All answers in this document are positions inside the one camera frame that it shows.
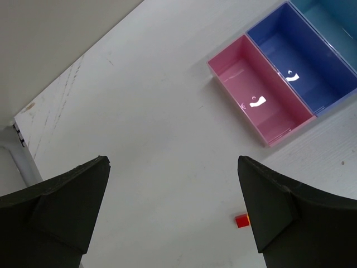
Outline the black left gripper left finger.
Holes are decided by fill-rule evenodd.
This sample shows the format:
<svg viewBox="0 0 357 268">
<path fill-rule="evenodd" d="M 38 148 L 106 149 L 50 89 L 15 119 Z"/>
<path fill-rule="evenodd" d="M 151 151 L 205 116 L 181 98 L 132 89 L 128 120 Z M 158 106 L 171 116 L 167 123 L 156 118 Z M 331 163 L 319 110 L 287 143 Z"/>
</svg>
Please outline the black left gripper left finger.
<svg viewBox="0 0 357 268">
<path fill-rule="evenodd" d="M 107 156 L 1 197 L 1 267 L 79 267 L 110 173 Z"/>
</svg>

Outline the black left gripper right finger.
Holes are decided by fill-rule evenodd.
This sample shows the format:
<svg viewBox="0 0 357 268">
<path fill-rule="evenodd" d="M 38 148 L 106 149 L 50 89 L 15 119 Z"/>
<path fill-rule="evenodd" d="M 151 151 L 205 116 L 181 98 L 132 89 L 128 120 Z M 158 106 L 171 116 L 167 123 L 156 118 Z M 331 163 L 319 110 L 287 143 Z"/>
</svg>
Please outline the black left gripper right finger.
<svg viewBox="0 0 357 268">
<path fill-rule="evenodd" d="M 238 178 L 267 267 L 356 267 L 356 200 L 282 175 L 249 156 Z"/>
</svg>

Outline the red lego brick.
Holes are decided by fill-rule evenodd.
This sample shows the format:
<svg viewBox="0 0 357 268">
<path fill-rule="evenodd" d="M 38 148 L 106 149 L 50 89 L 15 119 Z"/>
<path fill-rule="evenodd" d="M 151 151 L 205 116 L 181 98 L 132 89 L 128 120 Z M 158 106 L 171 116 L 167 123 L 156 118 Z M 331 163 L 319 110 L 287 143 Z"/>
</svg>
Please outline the red lego brick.
<svg viewBox="0 0 357 268">
<path fill-rule="evenodd" d="M 250 226 L 250 219 L 247 214 L 238 215 L 234 218 L 234 220 L 235 220 L 238 228 Z"/>
</svg>

